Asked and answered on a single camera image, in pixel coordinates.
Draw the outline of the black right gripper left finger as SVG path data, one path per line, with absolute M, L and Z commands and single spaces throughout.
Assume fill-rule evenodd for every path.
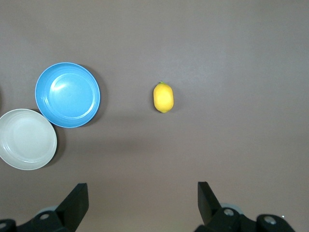
M 2 219 L 2 232 L 74 232 L 89 209 L 88 187 L 77 184 L 55 208 L 47 208 L 28 222 L 17 226 L 13 219 Z

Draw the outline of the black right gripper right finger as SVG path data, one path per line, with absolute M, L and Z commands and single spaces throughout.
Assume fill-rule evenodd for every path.
M 203 220 L 196 232 L 293 232 L 283 218 L 261 214 L 251 220 L 231 207 L 222 207 L 208 182 L 197 184 L 197 204 Z

